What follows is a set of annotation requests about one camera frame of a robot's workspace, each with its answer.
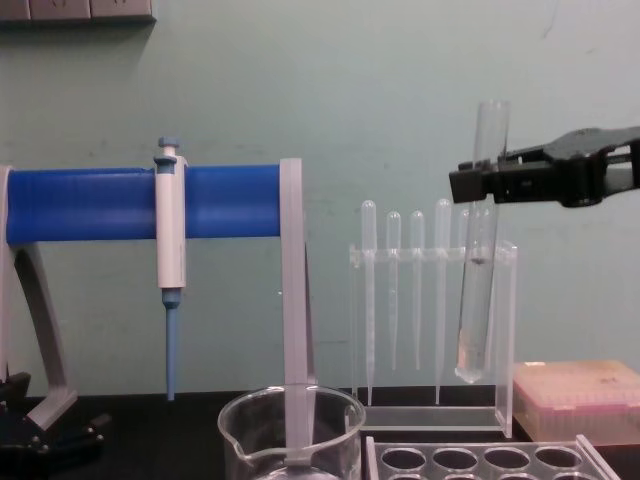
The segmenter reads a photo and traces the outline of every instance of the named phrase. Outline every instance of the blue pipette holder bar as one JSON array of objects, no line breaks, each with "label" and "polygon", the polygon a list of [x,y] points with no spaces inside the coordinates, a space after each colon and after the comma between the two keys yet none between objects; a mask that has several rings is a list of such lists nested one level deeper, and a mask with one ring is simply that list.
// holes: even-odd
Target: blue pipette holder bar
[{"label": "blue pipette holder bar", "polygon": [[[145,240],[156,235],[154,170],[12,171],[7,242]],[[189,167],[187,238],[280,235],[279,166]]]},{"label": "blue pipette holder bar", "polygon": [[[6,218],[6,229],[0,232],[0,267],[6,271],[7,265],[15,265],[36,326],[49,394],[29,416],[46,429],[75,401],[76,393],[68,386],[57,322],[35,244],[155,239],[155,172],[143,168],[0,170],[0,214]],[[313,381],[301,161],[188,167],[185,197],[187,238],[281,237],[285,382]],[[5,308],[6,288],[0,289],[0,295],[0,308]],[[3,371],[6,335],[0,322]]]}]

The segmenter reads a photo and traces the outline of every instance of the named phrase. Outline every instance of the electrical outlet panel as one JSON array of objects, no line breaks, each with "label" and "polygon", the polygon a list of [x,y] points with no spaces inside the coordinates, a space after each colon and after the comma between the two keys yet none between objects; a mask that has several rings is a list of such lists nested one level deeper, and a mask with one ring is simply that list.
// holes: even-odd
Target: electrical outlet panel
[{"label": "electrical outlet panel", "polygon": [[151,0],[91,0],[91,15],[96,19],[151,18]]},{"label": "electrical outlet panel", "polygon": [[30,0],[32,20],[83,20],[91,18],[89,0]]},{"label": "electrical outlet panel", "polygon": [[0,0],[0,22],[24,22],[30,18],[29,0]]}]

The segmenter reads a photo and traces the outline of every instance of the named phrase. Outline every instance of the clear plastic holder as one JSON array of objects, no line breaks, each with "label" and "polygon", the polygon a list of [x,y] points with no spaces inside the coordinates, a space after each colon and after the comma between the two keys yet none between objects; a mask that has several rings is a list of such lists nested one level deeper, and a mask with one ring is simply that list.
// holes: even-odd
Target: clear plastic holder
[{"label": "clear plastic holder", "polygon": [[[362,244],[351,247],[351,361],[353,394],[366,406],[367,431],[500,431],[511,437],[517,248],[498,241],[491,290],[486,365],[476,383],[495,387],[492,406],[446,406],[440,387],[464,385],[455,373],[458,320],[469,213],[452,220],[440,200],[434,215],[413,212],[409,248],[402,248],[401,214],[389,212],[378,248],[375,204],[363,204]],[[425,217],[435,218],[434,247],[425,246]],[[452,225],[457,232],[452,232]],[[457,245],[451,245],[451,239]],[[435,386],[432,398],[411,405],[377,401],[376,387]]]},{"label": "clear plastic holder", "polygon": [[583,435],[552,443],[378,443],[367,437],[369,480],[620,480]]}]

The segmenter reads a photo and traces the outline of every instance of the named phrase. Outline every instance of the transfer pipette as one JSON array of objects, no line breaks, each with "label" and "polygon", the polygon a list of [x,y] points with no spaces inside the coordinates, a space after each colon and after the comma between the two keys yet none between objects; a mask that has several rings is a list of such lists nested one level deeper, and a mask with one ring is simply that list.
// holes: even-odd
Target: transfer pipette
[{"label": "transfer pipette", "polygon": [[458,247],[464,248],[467,244],[467,224],[469,223],[469,210],[464,209],[458,217]]},{"label": "transfer pipette", "polygon": [[389,338],[391,369],[396,369],[398,344],[398,250],[401,248],[402,219],[398,212],[387,215],[387,250],[389,250]]},{"label": "transfer pipette", "polygon": [[[496,270],[495,267],[493,269],[493,276],[496,276]],[[494,308],[496,305],[496,289],[494,288],[495,285],[495,280],[492,279],[492,283],[491,283],[491,298],[489,299],[489,322],[488,322],[488,326],[487,326],[487,343],[486,343],[486,353],[484,356],[484,371],[488,372],[491,369],[491,361],[493,360],[492,357],[492,353],[493,353],[493,334],[494,331],[493,329],[495,328],[495,317],[494,317]]]},{"label": "transfer pipette", "polygon": [[365,276],[365,331],[366,331],[366,375],[367,394],[371,406],[373,377],[375,374],[376,354],[376,284],[375,260],[378,249],[378,230],[376,226],[376,204],[367,200],[362,204],[362,254]]},{"label": "transfer pipette", "polygon": [[[474,163],[504,159],[508,124],[507,102],[480,105]],[[473,202],[469,208],[456,367],[456,374],[467,383],[480,380],[486,366],[497,219],[493,198]]]},{"label": "transfer pipette", "polygon": [[424,249],[424,215],[419,210],[411,214],[409,247],[413,255],[412,319],[416,370],[420,370],[420,330],[422,327],[422,250]]},{"label": "transfer pipette", "polygon": [[451,202],[436,205],[435,247],[438,252],[436,287],[436,405],[440,405],[440,385],[444,372],[444,342],[447,306],[447,250],[451,238]]}]

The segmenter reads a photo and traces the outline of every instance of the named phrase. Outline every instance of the black table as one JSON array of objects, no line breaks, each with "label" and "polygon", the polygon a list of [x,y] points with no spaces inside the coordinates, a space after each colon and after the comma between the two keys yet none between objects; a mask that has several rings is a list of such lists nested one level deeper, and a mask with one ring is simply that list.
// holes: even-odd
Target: black table
[{"label": "black table", "polygon": [[[65,414],[56,430],[87,424],[102,413],[113,418],[102,460],[54,480],[212,480],[224,479],[223,442],[217,417],[238,392],[185,394],[167,403],[163,395],[84,397]],[[469,396],[485,403],[490,395],[477,387],[443,392],[449,404],[466,402]],[[424,399],[423,395],[411,395]],[[380,441],[399,440],[393,434],[377,434]],[[499,433],[403,434],[402,441],[496,442]],[[528,441],[516,426],[515,441]],[[598,451],[622,480],[640,478],[640,445],[600,447]]]}]

